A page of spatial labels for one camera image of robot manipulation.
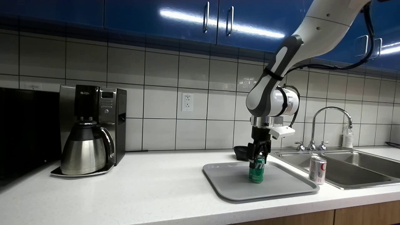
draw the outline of carafe handle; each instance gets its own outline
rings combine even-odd
[[[110,158],[113,158],[115,156],[114,140],[112,139],[110,132],[106,128],[100,127],[100,130],[104,134],[104,137],[106,138],[106,142],[109,145]]]

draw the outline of white countertop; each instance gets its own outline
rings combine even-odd
[[[400,149],[356,148],[400,160]],[[287,168],[306,173],[274,158]],[[400,200],[400,185],[340,190],[329,184],[315,195],[234,204],[222,200],[202,173],[209,163],[236,162],[229,151],[127,153],[108,174],[51,177],[56,162],[0,190],[2,224],[223,225]]]

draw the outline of silver soda can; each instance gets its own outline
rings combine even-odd
[[[317,184],[322,185],[325,183],[325,173],[326,159],[317,155],[311,156],[308,178],[312,181],[315,181]]]

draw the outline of soap bottle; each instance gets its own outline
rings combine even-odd
[[[353,148],[353,131],[347,125],[343,129],[342,147]]]

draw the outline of microwave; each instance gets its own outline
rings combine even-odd
[[[61,158],[58,92],[0,88],[0,188]]]

